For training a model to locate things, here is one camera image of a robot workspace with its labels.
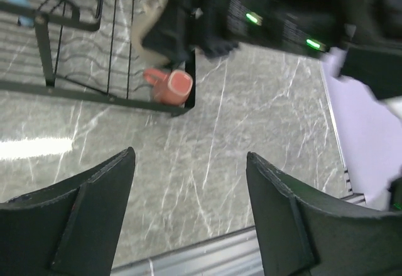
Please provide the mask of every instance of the red mug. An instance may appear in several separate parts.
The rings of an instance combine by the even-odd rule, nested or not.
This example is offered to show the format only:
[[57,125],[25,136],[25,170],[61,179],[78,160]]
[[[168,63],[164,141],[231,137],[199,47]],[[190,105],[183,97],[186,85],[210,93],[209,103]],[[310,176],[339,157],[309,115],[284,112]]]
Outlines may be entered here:
[[192,77],[183,70],[174,70],[169,74],[149,68],[144,71],[143,76],[153,86],[153,99],[163,104],[184,104],[193,87]]

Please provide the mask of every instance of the beige cloth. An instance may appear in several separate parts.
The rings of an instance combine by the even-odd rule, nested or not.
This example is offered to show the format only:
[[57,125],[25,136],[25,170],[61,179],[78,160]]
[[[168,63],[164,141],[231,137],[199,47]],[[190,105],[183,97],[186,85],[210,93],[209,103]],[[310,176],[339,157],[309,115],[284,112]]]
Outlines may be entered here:
[[169,59],[152,50],[143,48],[142,41],[161,16],[168,0],[144,0],[143,13],[136,15],[131,27],[131,44],[139,58],[152,66],[162,66],[169,63]]

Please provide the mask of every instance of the white vein pattern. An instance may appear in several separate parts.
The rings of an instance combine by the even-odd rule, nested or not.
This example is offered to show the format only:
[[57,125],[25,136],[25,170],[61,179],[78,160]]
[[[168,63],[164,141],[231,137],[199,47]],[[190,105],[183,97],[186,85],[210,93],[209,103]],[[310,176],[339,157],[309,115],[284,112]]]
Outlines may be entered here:
[[[115,51],[127,55],[131,20],[124,16],[124,1],[117,8],[122,26],[116,33],[125,42]],[[108,6],[104,9],[101,30],[109,36],[111,15]],[[78,41],[63,49],[64,57],[83,51],[104,65],[105,54],[88,48],[86,39],[106,48],[106,37],[70,30],[66,38]],[[27,68],[17,56],[24,46],[0,46],[14,46],[17,57],[11,65],[0,62],[3,69]],[[125,69],[126,64],[116,58],[114,68]],[[104,71],[85,59],[71,58],[59,67],[104,80]],[[135,64],[133,73],[141,67]],[[114,262],[121,265],[252,225],[245,177],[248,151],[333,196],[347,194],[318,62],[243,45],[215,62],[198,57],[197,75],[196,108],[173,119],[0,91],[1,143],[72,141],[67,152],[0,160],[0,201],[66,179],[132,146],[136,174]]]

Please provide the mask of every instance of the dish rack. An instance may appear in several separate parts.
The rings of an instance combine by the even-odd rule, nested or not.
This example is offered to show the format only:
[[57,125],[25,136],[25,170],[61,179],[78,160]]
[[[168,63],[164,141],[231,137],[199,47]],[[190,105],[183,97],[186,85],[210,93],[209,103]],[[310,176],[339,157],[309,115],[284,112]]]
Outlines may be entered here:
[[[195,105],[153,102],[142,79],[147,67],[131,48],[131,22],[141,0],[0,0],[0,89],[149,109],[178,116]],[[34,27],[18,26],[18,17]],[[195,54],[182,65],[195,80]]]

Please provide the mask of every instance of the mug handle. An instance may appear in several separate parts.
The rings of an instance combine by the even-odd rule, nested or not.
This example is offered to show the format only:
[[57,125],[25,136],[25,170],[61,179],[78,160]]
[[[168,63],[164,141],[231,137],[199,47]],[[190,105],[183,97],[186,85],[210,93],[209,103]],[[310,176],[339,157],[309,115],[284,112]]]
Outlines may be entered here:
[[143,73],[144,79],[152,86],[154,86],[159,80],[165,80],[168,76],[167,73],[154,68],[145,69]]

